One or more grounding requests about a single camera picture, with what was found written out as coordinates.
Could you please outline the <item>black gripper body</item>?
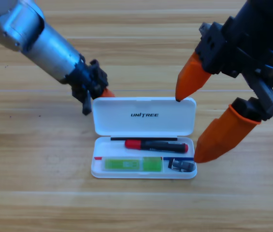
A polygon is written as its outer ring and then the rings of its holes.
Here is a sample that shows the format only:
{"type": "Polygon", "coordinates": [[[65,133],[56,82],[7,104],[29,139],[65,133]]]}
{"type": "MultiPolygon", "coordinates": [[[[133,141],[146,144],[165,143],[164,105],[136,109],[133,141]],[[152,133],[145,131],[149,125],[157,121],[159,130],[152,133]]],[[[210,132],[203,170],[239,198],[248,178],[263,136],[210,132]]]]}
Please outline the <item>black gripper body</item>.
{"type": "Polygon", "coordinates": [[[248,0],[224,24],[202,24],[196,47],[202,68],[210,74],[242,75],[254,91],[232,107],[250,120],[273,117],[273,0],[248,0]]]}
{"type": "Polygon", "coordinates": [[[82,103],[84,115],[92,112],[91,100],[99,98],[108,88],[107,73],[100,68],[99,62],[94,59],[87,65],[83,56],[74,70],[65,76],[65,83],[72,87],[72,96],[82,103]]]}

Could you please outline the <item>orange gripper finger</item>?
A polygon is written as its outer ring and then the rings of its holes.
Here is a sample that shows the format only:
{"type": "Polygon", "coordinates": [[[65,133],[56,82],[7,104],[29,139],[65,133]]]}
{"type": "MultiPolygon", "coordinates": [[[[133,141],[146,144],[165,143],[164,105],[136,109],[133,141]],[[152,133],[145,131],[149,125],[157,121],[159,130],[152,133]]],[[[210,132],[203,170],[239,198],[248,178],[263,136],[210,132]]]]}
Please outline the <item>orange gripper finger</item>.
{"type": "Polygon", "coordinates": [[[219,158],[235,148],[261,121],[258,99],[237,98],[198,138],[194,161],[205,163],[219,158]]]}
{"type": "Polygon", "coordinates": [[[102,92],[102,94],[100,95],[100,97],[115,97],[114,93],[109,90],[108,88],[105,88],[102,92]]]}
{"type": "Polygon", "coordinates": [[[177,77],[176,101],[180,102],[202,88],[211,75],[202,68],[200,57],[194,52],[177,77]]]}

